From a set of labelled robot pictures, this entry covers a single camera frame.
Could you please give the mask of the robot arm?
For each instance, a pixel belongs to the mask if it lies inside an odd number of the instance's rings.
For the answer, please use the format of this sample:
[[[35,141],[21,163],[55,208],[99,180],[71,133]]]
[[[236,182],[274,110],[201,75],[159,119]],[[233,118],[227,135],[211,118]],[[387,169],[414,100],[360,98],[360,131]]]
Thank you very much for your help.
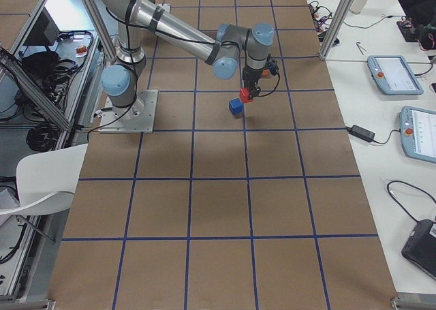
[[[252,28],[222,23],[214,34],[203,33],[171,13],[169,5],[156,0],[101,0],[107,15],[118,24],[117,60],[123,65],[145,65],[148,50],[156,42],[173,45],[211,66],[215,77],[229,80],[242,71],[239,96],[228,108],[238,117],[244,105],[257,97],[266,97],[259,85],[266,74],[279,77],[276,59],[270,48],[275,30],[260,22]]]

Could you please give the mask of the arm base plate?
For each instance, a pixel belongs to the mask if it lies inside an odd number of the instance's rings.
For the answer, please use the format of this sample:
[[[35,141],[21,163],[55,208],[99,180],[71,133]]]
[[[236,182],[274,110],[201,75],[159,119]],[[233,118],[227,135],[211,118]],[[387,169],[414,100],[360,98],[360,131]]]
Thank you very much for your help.
[[[110,109],[103,113],[98,131],[104,134],[151,133],[154,127],[157,98],[158,90],[138,91],[135,104],[120,118],[126,109],[115,108],[113,111],[112,102],[107,97],[105,107]]]

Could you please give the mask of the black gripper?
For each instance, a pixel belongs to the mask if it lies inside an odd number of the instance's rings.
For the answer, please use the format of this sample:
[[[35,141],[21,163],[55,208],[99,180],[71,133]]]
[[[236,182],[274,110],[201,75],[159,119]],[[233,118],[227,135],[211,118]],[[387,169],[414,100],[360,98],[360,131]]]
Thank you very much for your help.
[[[262,77],[263,68],[253,69],[247,64],[243,68],[243,87],[249,90],[249,100],[253,100],[258,97],[261,88],[258,86],[258,82]]]

